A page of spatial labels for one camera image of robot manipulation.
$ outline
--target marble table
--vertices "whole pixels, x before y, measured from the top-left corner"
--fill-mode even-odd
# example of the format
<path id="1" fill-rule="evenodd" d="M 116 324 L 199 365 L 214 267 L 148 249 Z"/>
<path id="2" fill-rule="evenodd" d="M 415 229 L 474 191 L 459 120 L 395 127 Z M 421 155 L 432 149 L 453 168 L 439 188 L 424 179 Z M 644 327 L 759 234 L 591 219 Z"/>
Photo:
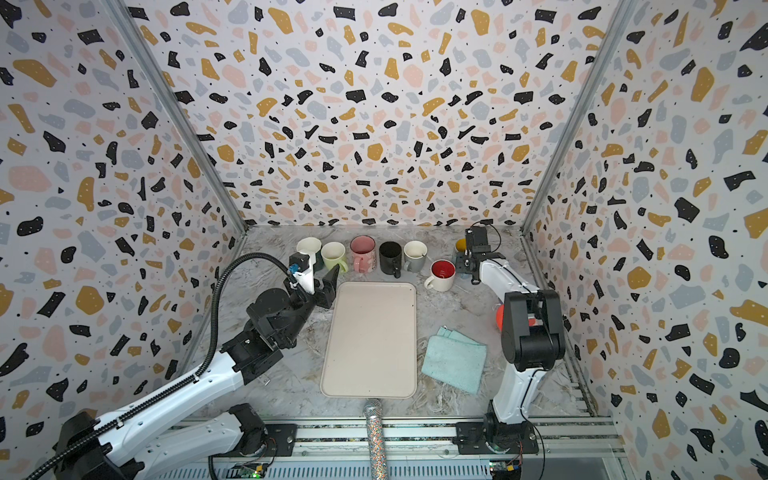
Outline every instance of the marble table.
<path id="1" fill-rule="evenodd" d="M 533 283 L 531 267 L 525 258 L 517 229 L 499 228 L 504 254 L 512 268 Z M 498 391 L 506 360 L 502 354 L 495 312 L 501 304 L 486 286 L 473 286 L 469 278 L 456 278 L 453 288 L 445 293 L 427 290 L 423 283 L 429 276 L 429 265 L 434 260 L 451 259 L 456 240 L 463 238 L 461 227 L 254 227 L 247 235 L 242 253 L 263 252 L 284 262 L 293 253 L 296 243 L 304 237 L 317 237 L 323 244 L 339 241 L 347 247 L 347 261 L 351 260 L 349 242 L 357 235 L 373 237 L 377 245 L 394 240 L 405 245 L 410 240 L 421 240 L 429 248 L 428 259 L 420 273 L 403 272 L 400 279 L 382 273 L 378 267 L 373 273 L 343 273 L 339 284 L 348 281 L 398 281 L 416 287 L 418 387 L 409 399 L 385 399 L 387 416 L 480 416 L 488 408 L 488 401 Z M 491 245 L 498 236 L 488 229 Z M 327 270 L 321 270 L 322 276 Z M 239 266 L 230 277 L 220 301 L 219 345 L 234 337 L 248 315 L 246 307 L 267 288 L 282 286 L 282 273 L 266 261 L 249 262 Z M 361 399 L 329 398 L 320 392 L 320 378 L 328 343 L 332 310 L 315 308 L 298 337 L 294 349 L 283 351 L 284 358 L 265 377 L 230 395 L 208 404 L 195 416 L 211 418 L 238 403 L 249 402 L 265 418 L 307 416 L 360 416 Z M 480 390 L 477 395 L 448 386 L 420 373 L 427 342 L 440 326 L 456 329 L 466 336 L 488 346 Z M 207 326 L 193 354 L 190 366 L 196 366 L 204 357 L 210 341 Z M 539 389 L 531 416 L 584 415 L 584 403 L 577 396 L 578 389 L 569 378 L 562 361 L 548 372 Z"/>

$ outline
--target patterned wall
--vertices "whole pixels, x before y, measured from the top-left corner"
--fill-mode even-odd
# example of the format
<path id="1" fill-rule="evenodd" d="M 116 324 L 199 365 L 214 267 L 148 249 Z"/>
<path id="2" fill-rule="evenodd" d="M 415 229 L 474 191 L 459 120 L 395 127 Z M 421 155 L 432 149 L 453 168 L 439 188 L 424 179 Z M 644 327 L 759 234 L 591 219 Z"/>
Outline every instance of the patterned wall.
<path id="1" fill-rule="evenodd" d="M 766 22 L 638 2 L 531 235 L 638 478 L 768 463 Z"/>
<path id="2" fill-rule="evenodd" d="M 520 222 L 614 4 L 129 2 L 249 224 Z"/>
<path id="3" fill-rule="evenodd" d="M 0 0 L 0 15 L 0 477 L 10 479 L 51 455 L 76 412 L 122 406 L 172 377 L 236 238 L 101 5 Z"/>

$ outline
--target white mug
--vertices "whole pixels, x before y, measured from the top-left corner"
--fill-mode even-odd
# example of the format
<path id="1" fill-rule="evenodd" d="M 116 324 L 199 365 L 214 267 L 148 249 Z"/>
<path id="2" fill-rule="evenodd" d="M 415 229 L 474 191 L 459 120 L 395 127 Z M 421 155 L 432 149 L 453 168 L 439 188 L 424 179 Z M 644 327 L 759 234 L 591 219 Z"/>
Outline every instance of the white mug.
<path id="1" fill-rule="evenodd" d="M 314 265 L 315 271 L 323 269 L 323 257 L 320 255 L 321 248 L 323 248 L 323 242 L 315 237 L 303 238 L 296 245 L 297 252 L 310 256 L 310 265 Z"/>
<path id="2" fill-rule="evenodd" d="M 423 242 L 412 240 L 406 243 L 402 252 L 406 255 L 405 270 L 417 273 L 422 271 L 427 260 L 427 246 Z"/>
<path id="3" fill-rule="evenodd" d="M 424 287 L 438 292 L 447 292 L 456 278 L 456 267 L 447 260 L 437 260 L 429 269 L 432 275 L 424 282 Z"/>

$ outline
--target glitter tube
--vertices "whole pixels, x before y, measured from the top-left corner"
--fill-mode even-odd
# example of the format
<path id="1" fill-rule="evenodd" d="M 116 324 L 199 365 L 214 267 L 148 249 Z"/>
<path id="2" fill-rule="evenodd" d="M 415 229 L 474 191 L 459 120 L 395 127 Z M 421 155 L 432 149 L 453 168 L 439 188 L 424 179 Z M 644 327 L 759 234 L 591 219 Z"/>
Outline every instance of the glitter tube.
<path id="1" fill-rule="evenodd" d="M 368 399 L 362 409 L 368 430 L 368 450 L 371 455 L 371 479 L 387 480 L 386 452 L 384 451 L 384 427 L 382 426 L 382 403 Z"/>

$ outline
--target beige tray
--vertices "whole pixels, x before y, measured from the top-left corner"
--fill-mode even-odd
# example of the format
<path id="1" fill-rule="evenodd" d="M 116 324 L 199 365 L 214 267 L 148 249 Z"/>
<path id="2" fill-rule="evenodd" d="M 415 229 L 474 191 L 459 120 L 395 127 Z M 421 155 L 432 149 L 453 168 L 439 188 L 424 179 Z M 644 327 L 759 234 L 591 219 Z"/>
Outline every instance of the beige tray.
<path id="1" fill-rule="evenodd" d="M 416 391 L 416 288 L 345 282 L 336 294 L 320 391 L 407 399 Z"/>

